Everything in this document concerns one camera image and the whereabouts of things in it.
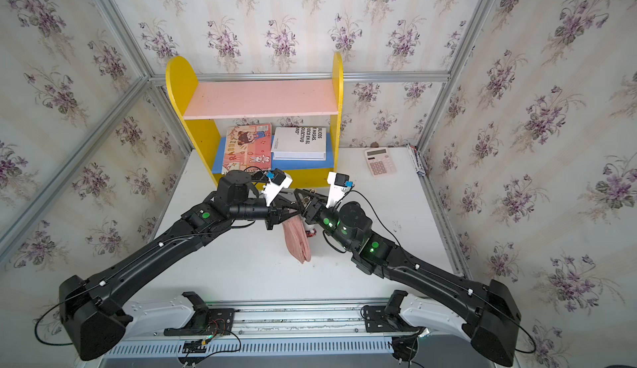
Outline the white plush doll keychain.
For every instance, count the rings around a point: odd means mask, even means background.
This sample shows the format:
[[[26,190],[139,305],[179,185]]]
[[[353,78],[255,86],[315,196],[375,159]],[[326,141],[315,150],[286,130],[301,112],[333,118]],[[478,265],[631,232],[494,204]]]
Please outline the white plush doll keychain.
[[[317,235],[317,230],[315,225],[304,224],[305,234],[308,239],[315,237]]]

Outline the pink corduroy bag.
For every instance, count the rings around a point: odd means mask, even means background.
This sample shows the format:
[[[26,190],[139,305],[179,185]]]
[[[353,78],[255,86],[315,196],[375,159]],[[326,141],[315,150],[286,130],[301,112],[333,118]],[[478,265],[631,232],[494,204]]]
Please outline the pink corduroy bag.
[[[302,220],[294,216],[283,224],[285,245],[290,254],[301,264],[310,262],[311,252],[308,236]]]

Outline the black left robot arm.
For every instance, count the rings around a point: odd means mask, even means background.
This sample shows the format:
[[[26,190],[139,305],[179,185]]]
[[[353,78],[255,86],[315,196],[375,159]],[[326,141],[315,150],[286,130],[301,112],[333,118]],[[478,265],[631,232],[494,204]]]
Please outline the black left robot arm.
[[[231,230],[237,220],[262,220],[267,230],[298,215],[299,198],[275,195],[267,200],[259,183],[277,185],[285,177],[230,171],[217,190],[184,212],[156,240],[87,279],[73,275],[59,287],[60,320],[81,361],[106,354],[125,335],[134,318],[124,304],[177,261]]]

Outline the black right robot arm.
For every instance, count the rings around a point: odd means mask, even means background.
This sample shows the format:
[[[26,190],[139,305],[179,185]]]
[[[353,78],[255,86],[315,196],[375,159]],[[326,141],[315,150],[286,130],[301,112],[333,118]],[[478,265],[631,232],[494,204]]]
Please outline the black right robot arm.
[[[350,201],[340,209],[327,197],[295,190],[300,215],[352,255],[357,268],[412,288],[449,308],[464,320],[461,332],[479,354],[495,364],[514,365],[522,314],[509,288],[497,280],[484,284],[461,278],[407,252],[373,230],[363,207]]]

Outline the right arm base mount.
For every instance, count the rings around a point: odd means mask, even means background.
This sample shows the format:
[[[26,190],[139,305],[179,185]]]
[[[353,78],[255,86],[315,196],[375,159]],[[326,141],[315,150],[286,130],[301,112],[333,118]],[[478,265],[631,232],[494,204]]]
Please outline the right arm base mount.
[[[426,328],[470,341],[462,329],[465,320],[460,315],[433,299],[407,291],[395,290],[384,305],[364,305],[360,313],[368,333],[415,332]]]

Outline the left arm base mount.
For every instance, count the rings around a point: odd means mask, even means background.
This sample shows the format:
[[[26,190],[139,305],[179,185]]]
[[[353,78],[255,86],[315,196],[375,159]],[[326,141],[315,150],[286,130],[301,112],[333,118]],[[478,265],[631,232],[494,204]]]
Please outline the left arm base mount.
[[[236,310],[209,307],[195,292],[164,301],[129,300],[124,312],[133,318],[124,340],[136,336],[209,336],[232,330]]]

